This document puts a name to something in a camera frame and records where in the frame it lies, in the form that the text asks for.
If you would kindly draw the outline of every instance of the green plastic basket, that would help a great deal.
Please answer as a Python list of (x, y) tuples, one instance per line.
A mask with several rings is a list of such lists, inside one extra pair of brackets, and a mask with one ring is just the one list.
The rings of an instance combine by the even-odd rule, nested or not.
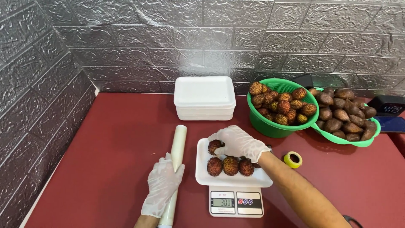
[[(285, 79), (280, 79), (280, 78), (268, 78), (261, 80), (260, 83), (265, 84), (266, 86), (270, 87), (270, 89), (277, 91), (278, 93), (282, 92), (292, 92), (293, 90), (297, 88), (303, 88), (299, 84), (285, 80)], [(307, 95), (305, 96), (302, 101), (305, 101), (307, 103), (311, 103), (316, 105), (317, 110), (316, 113), (308, 119), (308, 122), (299, 125), (299, 126), (285, 126), (281, 125), (275, 122), (272, 122), (268, 119), (266, 119), (264, 116), (262, 116), (253, 106), (251, 102), (251, 97), (250, 93), (247, 93), (247, 103), (250, 108), (250, 122), (252, 123), (253, 127), (260, 133), (262, 133), (265, 136), (271, 137), (271, 138), (283, 138), (286, 136), (291, 135), (294, 131), (299, 131), (302, 129), (306, 129), (313, 125), (317, 120), (319, 116), (319, 106), (318, 102), (315, 100), (315, 97), (312, 96), (312, 94), (307, 91)]]
[(380, 123), (379, 123), (376, 119), (371, 118), (371, 119), (369, 119), (369, 120), (375, 122), (375, 124), (377, 125), (377, 130), (375, 131), (375, 134), (374, 134), (374, 136), (373, 136), (371, 139), (366, 140), (366, 141), (359, 141), (359, 142), (349, 142), (349, 141), (347, 141), (347, 140), (345, 140), (345, 139), (342, 139), (342, 138), (339, 138), (339, 137), (337, 137), (337, 136), (334, 136), (334, 135), (331, 134), (331, 133), (328, 133), (328, 132), (326, 132), (326, 131), (321, 130), (321, 129), (318, 127), (318, 125), (316, 125), (316, 123), (314, 123), (311, 127), (312, 127), (316, 132), (318, 132), (319, 134), (321, 134), (322, 136), (324, 136), (327, 140), (329, 140), (329, 141), (331, 141), (331, 142), (334, 142), (334, 143), (337, 143), (337, 144), (342, 144), (342, 145), (351, 144), (351, 145), (353, 145), (353, 146), (358, 146), (358, 147), (367, 147), (367, 146), (370, 146), (370, 145), (371, 145), (371, 143), (372, 143), (373, 140), (374, 140), (374, 137), (377, 136), (377, 135), (379, 135), (379, 133), (380, 133), (380, 131), (381, 131), (381, 125), (380, 125)]

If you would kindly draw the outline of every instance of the white glove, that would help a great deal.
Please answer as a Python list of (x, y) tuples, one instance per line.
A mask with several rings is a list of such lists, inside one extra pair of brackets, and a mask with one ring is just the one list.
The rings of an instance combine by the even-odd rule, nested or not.
[(221, 129), (209, 136), (208, 141), (211, 142), (212, 140), (221, 140), (225, 143), (224, 147), (215, 150), (215, 154), (235, 157), (245, 156), (251, 159), (253, 163), (258, 162), (262, 152), (270, 151), (262, 141), (254, 139), (236, 125)]
[(177, 172), (174, 171), (172, 156), (169, 153), (166, 153), (166, 159), (161, 157), (149, 173), (149, 194), (143, 203), (141, 215), (160, 218), (173, 193), (179, 187), (183, 173), (184, 164), (179, 166)]

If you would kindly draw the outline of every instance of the gloved hand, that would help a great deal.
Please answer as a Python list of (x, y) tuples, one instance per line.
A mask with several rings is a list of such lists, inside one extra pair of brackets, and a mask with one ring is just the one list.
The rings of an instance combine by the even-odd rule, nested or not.
[(174, 171), (172, 156), (169, 153), (166, 153), (166, 158), (161, 157), (149, 173), (149, 194), (143, 203), (141, 215), (160, 218), (173, 193), (179, 187), (183, 173), (184, 164), (179, 166), (177, 172)]
[(225, 143), (224, 147), (215, 150), (215, 154), (235, 157), (245, 156), (251, 159), (253, 163), (258, 162), (262, 152), (270, 151), (262, 141), (254, 139), (236, 125), (219, 130), (209, 136), (208, 140), (221, 140)]

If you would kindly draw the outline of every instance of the smartphone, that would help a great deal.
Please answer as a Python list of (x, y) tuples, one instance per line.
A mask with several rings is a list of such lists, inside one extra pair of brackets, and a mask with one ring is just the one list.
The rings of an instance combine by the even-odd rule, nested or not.
[(380, 125), (381, 132), (405, 133), (405, 119), (392, 116), (375, 116)]

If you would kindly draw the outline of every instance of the black clock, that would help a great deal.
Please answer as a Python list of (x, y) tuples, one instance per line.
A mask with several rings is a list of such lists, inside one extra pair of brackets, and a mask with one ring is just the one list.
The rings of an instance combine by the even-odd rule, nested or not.
[(367, 105), (377, 110), (376, 116), (399, 116), (405, 110), (405, 97), (378, 95)]

